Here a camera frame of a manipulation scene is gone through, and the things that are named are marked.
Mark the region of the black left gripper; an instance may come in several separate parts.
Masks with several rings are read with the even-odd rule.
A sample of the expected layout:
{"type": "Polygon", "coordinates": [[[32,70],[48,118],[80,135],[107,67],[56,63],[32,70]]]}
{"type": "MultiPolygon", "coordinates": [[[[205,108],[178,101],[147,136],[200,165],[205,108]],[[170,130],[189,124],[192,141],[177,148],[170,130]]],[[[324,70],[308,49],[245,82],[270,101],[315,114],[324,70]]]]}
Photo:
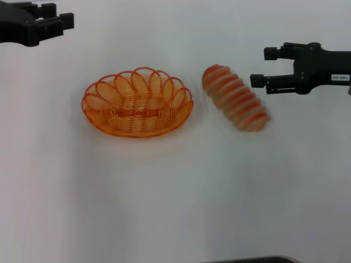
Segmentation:
{"type": "Polygon", "coordinates": [[[56,4],[31,3],[31,13],[1,1],[1,43],[38,46],[40,41],[62,36],[75,26],[74,14],[57,16],[56,4]]]}

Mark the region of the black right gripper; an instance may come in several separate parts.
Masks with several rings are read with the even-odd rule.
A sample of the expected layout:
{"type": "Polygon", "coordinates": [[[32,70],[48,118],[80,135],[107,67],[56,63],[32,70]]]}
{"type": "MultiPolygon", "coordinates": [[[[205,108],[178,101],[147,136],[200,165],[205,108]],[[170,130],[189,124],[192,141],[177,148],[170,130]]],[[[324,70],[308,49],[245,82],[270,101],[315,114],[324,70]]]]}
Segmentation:
{"type": "Polygon", "coordinates": [[[252,88],[266,88],[267,94],[307,95],[322,85],[350,85],[350,51],[328,51],[319,43],[284,43],[264,48],[265,60],[294,60],[294,75],[250,75],[252,88]]]}

